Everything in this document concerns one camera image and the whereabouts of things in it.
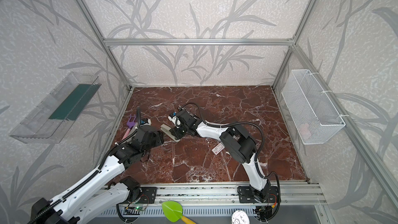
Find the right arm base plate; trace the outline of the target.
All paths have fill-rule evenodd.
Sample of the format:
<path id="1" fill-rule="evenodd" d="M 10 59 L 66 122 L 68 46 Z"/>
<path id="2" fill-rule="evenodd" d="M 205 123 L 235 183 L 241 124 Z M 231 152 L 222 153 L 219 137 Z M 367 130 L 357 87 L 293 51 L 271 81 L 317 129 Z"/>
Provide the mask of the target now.
<path id="1" fill-rule="evenodd" d="M 266 186 L 262 191 L 255 190 L 251 186 L 239 186 L 237 193 L 240 203 L 279 203 L 279 188 Z"/>

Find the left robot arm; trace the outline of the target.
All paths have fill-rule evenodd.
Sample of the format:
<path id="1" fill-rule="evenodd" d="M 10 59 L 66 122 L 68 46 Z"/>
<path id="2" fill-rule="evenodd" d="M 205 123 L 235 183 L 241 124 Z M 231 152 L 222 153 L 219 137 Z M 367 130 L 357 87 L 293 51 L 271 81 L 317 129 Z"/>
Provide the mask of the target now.
<path id="1" fill-rule="evenodd" d="M 131 177 L 122 179 L 102 194 L 109 181 L 139 162 L 150 149 L 163 145 L 164 134 L 148 124 L 138 127 L 112 148 L 99 166 L 76 184 L 53 197 L 39 199 L 31 211 L 31 224 L 86 224 L 113 205 L 134 202 L 143 194 Z"/>

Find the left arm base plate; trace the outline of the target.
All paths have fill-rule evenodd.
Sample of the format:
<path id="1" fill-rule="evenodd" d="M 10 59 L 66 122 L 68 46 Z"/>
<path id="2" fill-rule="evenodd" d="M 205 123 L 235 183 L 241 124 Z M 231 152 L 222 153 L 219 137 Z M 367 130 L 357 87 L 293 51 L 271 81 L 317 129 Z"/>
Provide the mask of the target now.
<path id="1" fill-rule="evenodd" d="M 154 204 L 157 189 L 157 187 L 135 188 L 130 191 L 127 199 L 123 203 Z"/>

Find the white black stapler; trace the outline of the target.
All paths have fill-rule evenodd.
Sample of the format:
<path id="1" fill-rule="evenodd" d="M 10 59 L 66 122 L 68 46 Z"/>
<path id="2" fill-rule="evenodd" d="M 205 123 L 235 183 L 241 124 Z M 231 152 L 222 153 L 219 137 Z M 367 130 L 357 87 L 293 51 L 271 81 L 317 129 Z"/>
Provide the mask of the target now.
<path id="1" fill-rule="evenodd" d="M 171 133 L 171 130 L 172 130 L 171 127 L 169 127 L 169 126 L 167 126 L 167 125 L 165 125 L 165 124 L 162 124 L 161 127 L 160 127 L 160 129 L 161 129 L 161 131 L 164 132 L 169 138 L 171 138 L 173 142 L 178 143 L 178 142 L 180 141 L 180 139 L 178 139 L 176 136 L 174 136 L 174 135 Z"/>

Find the red white staple box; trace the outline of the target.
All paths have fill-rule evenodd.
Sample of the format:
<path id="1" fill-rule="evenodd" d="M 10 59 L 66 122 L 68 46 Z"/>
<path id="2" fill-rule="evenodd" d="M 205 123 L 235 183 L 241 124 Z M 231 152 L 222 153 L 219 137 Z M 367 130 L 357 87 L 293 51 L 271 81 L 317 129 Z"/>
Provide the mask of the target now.
<path id="1" fill-rule="evenodd" d="M 224 145 L 222 144 L 222 143 L 219 143 L 216 147 L 214 147 L 213 149 L 212 149 L 212 152 L 215 154 L 215 155 L 217 155 L 217 154 L 219 154 L 221 151 L 223 151 L 224 150 Z"/>

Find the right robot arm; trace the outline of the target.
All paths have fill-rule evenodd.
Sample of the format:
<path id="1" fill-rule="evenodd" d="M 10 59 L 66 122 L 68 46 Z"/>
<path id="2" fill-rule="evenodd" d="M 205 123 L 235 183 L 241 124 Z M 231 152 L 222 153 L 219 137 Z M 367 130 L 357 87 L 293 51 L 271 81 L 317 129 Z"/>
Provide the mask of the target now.
<path id="1" fill-rule="evenodd" d="M 272 202 L 279 205 L 279 184 L 273 187 L 269 181 L 270 175 L 264 175 L 262 172 L 258 164 L 260 150 L 256 149 L 255 139 L 244 127 L 251 125 L 257 128 L 261 137 L 264 138 L 259 126 L 251 122 L 210 123 L 184 108 L 180 108 L 177 113 L 171 113 L 169 120 L 175 126 L 171 128 L 163 124 L 161 130 L 173 141 L 178 142 L 186 135 L 215 139 L 224 146 L 234 160 L 242 164 L 249 178 L 248 192 L 244 194 L 245 197 L 259 203 Z"/>

